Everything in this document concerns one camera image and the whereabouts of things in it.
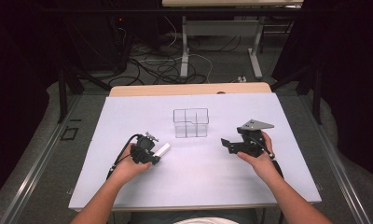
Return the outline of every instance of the black curtain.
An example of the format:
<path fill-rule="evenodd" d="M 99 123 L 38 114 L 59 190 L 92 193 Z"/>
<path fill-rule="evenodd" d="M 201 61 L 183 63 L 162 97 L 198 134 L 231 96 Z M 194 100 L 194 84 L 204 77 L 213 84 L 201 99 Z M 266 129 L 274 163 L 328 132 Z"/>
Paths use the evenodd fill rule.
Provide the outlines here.
<path fill-rule="evenodd" d="M 57 81 L 39 22 L 25 1 L 0 1 L 0 188 L 44 116 L 47 87 Z"/>
<path fill-rule="evenodd" d="M 322 97 L 338 125 L 338 149 L 373 174 L 373 0 L 306 0 L 284 46 L 273 77 L 295 79 L 306 94 L 322 71 Z"/>

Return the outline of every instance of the white tabletop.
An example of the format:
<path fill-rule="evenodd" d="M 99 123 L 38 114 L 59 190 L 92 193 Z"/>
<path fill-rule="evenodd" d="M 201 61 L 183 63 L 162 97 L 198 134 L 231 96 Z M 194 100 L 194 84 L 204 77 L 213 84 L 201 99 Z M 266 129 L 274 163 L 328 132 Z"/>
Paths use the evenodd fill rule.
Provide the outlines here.
<path fill-rule="evenodd" d="M 163 0 L 164 7 L 293 6 L 303 0 Z"/>
<path fill-rule="evenodd" d="M 176 138 L 173 110 L 208 108 L 208 136 Z M 83 208 L 105 181 L 119 151 L 136 133 L 150 132 L 172 148 L 119 192 L 113 209 L 153 211 L 275 205 L 269 188 L 245 161 L 228 154 L 221 138 L 240 142 L 249 119 L 273 124 L 272 138 L 285 180 L 310 203 L 321 201 L 297 141 L 274 93 L 108 97 L 69 207 Z"/>

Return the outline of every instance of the table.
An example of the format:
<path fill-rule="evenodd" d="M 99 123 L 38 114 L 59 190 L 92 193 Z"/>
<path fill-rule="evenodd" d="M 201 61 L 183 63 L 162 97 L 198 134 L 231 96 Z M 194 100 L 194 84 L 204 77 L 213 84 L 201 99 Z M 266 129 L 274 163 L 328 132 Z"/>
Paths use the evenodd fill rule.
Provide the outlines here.
<path fill-rule="evenodd" d="M 274 7 L 301 5 L 303 0 L 163 0 L 164 7 Z M 183 16 L 183 58 L 180 77 L 187 77 L 189 48 L 188 35 L 246 35 L 253 36 L 253 47 L 248 54 L 255 77 L 262 78 L 262 72 L 256 57 L 260 37 L 262 36 L 265 17 L 258 21 L 187 21 Z"/>
<path fill-rule="evenodd" d="M 207 137 L 175 138 L 173 109 L 206 107 Z M 275 126 L 271 136 L 284 178 L 308 202 L 321 201 L 275 93 L 265 83 L 115 87 L 107 97 L 69 207 L 79 211 L 105 181 L 126 141 L 150 131 L 171 150 L 119 192 L 114 211 L 169 211 L 275 206 L 251 166 L 228 154 L 220 138 L 240 141 L 248 119 Z"/>

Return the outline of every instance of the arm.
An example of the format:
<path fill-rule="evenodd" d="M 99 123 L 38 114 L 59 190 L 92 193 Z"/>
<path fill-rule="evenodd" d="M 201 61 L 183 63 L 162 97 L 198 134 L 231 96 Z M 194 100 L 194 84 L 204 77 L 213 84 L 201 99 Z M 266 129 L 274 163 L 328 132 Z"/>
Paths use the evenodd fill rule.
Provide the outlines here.
<path fill-rule="evenodd" d="M 268 150 L 272 151 L 271 139 L 262 132 Z M 263 153 L 258 158 L 239 152 L 239 158 L 251 164 L 256 174 L 268 185 L 288 223 L 331 223 L 323 214 L 302 198 L 278 174 L 269 155 Z"/>
<path fill-rule="evenodd" d="M 125 158 L 117 165 L 111 176 L 103 183 L 88 204 L 71 222 L 75 223 L 105 223 L 123 185 L 134 179 L 140 173 L 148 170 L 152 163 L 136 164 L 129 156 L 131 145 L 125 149 L 120 158 Z"/>

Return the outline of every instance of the human hand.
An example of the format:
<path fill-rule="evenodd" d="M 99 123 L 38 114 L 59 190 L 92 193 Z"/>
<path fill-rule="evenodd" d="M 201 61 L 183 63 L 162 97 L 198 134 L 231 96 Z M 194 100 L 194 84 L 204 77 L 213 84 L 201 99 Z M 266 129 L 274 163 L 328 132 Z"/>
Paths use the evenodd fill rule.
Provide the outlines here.
<path fill-rule="evenodd" d="M 270 153 L 273 153 L 271 139 L 267 133 L 262 132 L 263 137 L 265 138 L 265 144 Z M 265 182 L 268 183 L 269 178 L 279 175 L 276 168 L 273 165 L 273 162 L 270 160 L 268 153 L 264 152 L 257 158 L 252 157 L 246 153 L 238 152 L 237 156 L 248 162 L 251 166 L 253 166 L 256 174 Z"/>
<path fill-rule="evenodd" d="M 110 178 L 116 178 L 120 184 L 126 184 L 133 180 L 140 173 L 148 170 L 152 166 L 152 162 L 136 164 L 131 158 L 131 146 L 129 144 L 122 155 L 120 156 L 120 162 L 117 164 L 117 168 L 111 174 Z"/>

